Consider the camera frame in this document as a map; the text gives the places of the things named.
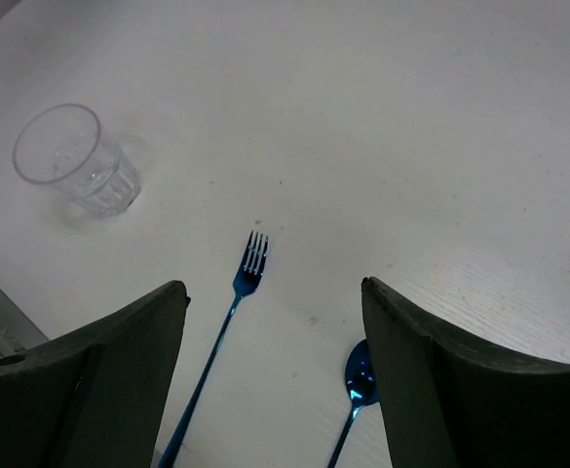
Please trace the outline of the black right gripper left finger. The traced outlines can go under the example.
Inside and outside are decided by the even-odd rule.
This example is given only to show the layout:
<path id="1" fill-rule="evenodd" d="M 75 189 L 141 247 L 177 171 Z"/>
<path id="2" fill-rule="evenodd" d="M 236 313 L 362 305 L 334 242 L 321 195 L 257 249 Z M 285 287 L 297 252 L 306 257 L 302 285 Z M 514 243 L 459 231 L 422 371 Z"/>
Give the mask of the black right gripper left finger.
<path id="1" fill-rule="evenodd" d="M 0 359 L 0 467 L 148 467 L 176 366 L 185 285 Z"/>

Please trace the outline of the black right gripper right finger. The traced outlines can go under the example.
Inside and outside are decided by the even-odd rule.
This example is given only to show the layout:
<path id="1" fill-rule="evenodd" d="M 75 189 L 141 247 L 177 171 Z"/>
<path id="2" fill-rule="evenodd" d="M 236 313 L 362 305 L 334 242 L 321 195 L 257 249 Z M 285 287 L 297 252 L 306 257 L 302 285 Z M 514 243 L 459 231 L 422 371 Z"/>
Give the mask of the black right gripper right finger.
<path id="1" fill-rule="evenodd" d="M 374 277 L 361 309 L 396 467 L 570 467 L 570 364 L 493 343 Z"/>

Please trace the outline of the blue metal spoon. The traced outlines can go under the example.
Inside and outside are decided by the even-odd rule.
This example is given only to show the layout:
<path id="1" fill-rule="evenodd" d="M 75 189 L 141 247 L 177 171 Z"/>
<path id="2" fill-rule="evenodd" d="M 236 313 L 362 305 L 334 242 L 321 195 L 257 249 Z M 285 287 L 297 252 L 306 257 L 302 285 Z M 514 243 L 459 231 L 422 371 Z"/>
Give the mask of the blue metal spoon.
<path id="1" fill-rule="evenodd" d="M 341 450 L 360 410 L 379 402 L 377 382 L 366 339 L 359 342 L 351 351 L 345 365 L 344 379 L 351 408 L 328 460 L 328 468 L 336 466 Z"/>

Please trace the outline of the blue metal fork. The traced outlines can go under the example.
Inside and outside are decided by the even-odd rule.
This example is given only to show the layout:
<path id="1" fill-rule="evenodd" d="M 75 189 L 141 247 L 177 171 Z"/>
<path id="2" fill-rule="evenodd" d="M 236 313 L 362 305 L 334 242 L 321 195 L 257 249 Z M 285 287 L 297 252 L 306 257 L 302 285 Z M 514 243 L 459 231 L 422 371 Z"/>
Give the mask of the blue metal fork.
<path id="1" fill-rule="evenodd" d="M 209 353 L 208 360 L 203 368 L 191 398 L 189 399 L 186 409 L 181 415 L 180 420 L 172 433 L 171 439 L 158 462 L 158 467 L 171 468 L 176 461 L 194 411 L 208 379 L 210 369 L 221 348 L 232 318 L 234 317 L 240 302 L 245 297 L 255 293 L 260 285 L 264 274 L 268 251 L 269 237 L 266 234 L 251 231 L 242 260 L 232 282 L 234 299 L 225 316 L 215 343 Z"/>

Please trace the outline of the clear plastic cup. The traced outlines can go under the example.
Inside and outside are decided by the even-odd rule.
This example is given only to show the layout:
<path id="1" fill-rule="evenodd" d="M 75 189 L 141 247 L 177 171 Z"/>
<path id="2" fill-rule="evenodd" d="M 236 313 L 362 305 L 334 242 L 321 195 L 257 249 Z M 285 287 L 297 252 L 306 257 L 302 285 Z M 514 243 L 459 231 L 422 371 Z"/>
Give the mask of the clear plastic cup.
<path id="1" fill-rule="evenodd" d="M 24 181 L 60 193 L 85 211 L 124 213 L 141 191 L 139 173 L 88 106 L 63 103 L 20 131 L 12 162 Z"/>

